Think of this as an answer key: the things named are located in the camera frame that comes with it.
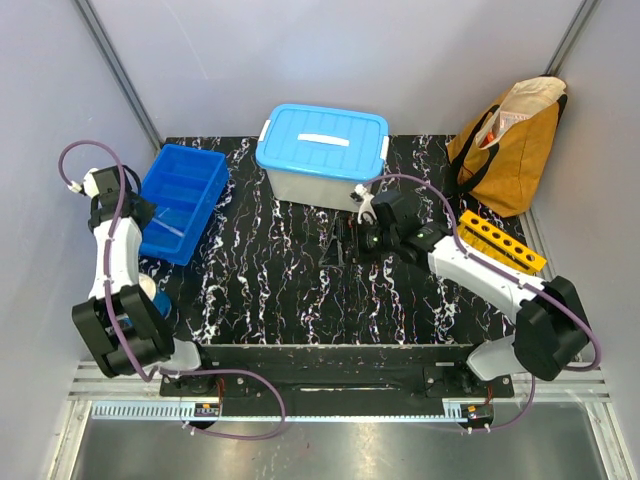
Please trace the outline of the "clear test tube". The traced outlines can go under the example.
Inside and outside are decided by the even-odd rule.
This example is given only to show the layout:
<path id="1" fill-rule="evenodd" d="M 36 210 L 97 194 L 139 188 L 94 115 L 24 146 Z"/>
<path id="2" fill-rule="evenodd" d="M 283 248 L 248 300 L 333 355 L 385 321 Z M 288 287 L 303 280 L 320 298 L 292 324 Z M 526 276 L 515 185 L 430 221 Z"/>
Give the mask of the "clear test tube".
<path id="1" fill-rule="evenodd" d="M 157 224 L 157 225 L 159 225 L 160 227 L 166 229 L 170 233 L 178 236 L 179 238 L 184 238 L 184 236 L 185 236 L 184 232 L 178 230 L 177 228 L 175 228 L 173 226 L 168 225 L 167 223 L 159 220 L 158 218 L 155 218 L 155 217 L 152 218 L 152 222 Z"/>

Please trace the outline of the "white plastic tub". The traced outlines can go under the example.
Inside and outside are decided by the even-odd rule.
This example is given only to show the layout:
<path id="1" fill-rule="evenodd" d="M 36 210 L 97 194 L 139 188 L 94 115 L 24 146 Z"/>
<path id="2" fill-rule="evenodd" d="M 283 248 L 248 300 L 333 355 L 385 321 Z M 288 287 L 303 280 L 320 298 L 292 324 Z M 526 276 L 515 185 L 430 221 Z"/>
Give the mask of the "white plastic tub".
<path id="1" fill-rule="evenodd" d="M 351 193 L 357 184 L 367 182 L 355 183 L 311 175 L 264 170 L 267 173 L 276 199 L 335 210 L 355 211 L 357 207 L 351 199 Z"/>

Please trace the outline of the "white tape roll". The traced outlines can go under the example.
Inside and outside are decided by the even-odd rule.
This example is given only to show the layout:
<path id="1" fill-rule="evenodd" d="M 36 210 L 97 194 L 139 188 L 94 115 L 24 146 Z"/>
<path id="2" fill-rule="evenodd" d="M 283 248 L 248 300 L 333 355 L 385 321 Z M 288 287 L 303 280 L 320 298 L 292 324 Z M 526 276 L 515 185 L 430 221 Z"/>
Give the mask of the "white tape roll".
<path id="1" fill-rule="evenodd" d="M 168 319 L 172 310 L 169 296 L 158 287 L 150 276 L 140 273 L 138 280 L 138 285 L 145 298 L 143 301 L 145 312 L 149 313 L 151 311 L 150 305 L 153 305 L 163 319 Z"/>

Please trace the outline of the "light blue plastic lid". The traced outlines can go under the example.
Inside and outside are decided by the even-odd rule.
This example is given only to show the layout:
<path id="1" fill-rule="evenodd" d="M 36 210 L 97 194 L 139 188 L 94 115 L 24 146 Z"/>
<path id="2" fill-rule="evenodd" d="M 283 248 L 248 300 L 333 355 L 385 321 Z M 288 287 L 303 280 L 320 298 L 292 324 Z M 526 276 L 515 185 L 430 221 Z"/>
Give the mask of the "light blue plastic lid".
<path id="1" fill-rule="evenodd" d="M 282 104 L 260 133 L 256 161 L 267 170 L 364 183 L 384 170 L 389 125 L 381 116 Z"/>

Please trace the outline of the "yellow test tube rack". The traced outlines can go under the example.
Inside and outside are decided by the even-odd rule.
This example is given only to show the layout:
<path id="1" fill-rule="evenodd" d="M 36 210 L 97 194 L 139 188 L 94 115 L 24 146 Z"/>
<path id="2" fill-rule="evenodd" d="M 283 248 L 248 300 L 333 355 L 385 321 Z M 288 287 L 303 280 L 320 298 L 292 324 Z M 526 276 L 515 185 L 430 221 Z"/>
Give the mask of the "yellow test tube rack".
<path id="1" fill-rule="evenodd" d="M 461 215 L 457 231 L 468 245 L 517 271 L 535 275 L 547 264 L 543 256 L 469 210 Z"/>

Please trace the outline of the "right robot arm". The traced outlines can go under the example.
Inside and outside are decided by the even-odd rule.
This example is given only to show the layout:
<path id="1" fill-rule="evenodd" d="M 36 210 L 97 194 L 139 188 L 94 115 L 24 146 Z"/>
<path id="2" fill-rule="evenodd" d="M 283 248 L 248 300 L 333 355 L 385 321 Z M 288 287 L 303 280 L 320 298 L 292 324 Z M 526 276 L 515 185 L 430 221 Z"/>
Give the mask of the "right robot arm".
<path id="1" fill-rule="evenodd" d="M 463 394 L 476 396 L 491 380 L 516 373 L 552 381 L 591 343 L 571 281 L 545 281 L 488 257 L 443 224 L 421 220 L 397 191 L 353 197 L 359 210 L 334 221 L 320 267 L 374 263 L 395 254 L 471 291 L 514 325 L 514 334 L 476 346 L 456 369 L 455 384 Z"/>

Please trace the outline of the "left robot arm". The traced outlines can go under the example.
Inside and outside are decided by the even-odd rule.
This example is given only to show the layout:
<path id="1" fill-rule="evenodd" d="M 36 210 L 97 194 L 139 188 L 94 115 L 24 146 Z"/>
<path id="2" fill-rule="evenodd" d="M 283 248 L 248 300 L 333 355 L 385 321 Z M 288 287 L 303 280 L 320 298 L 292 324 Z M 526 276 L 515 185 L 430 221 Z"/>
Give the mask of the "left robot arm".
<path id="1" fill-rule="evenodd" d="M 142 231 L 156 205 L 135 193 L 116 167 L 90 169 L 81 192 L 91 198 L 89 230 L 97 260 L 88 300 L 72 308 L 72 320 L 97 366 L 108 378 L 134 375 L 134 357 L 141 372 L 183 372 L 187 389 L 208 394 L 217 381 L 215 369 L 202 362 L 194 342 L 173 337 L 170 299 L 139 272 Z"/>

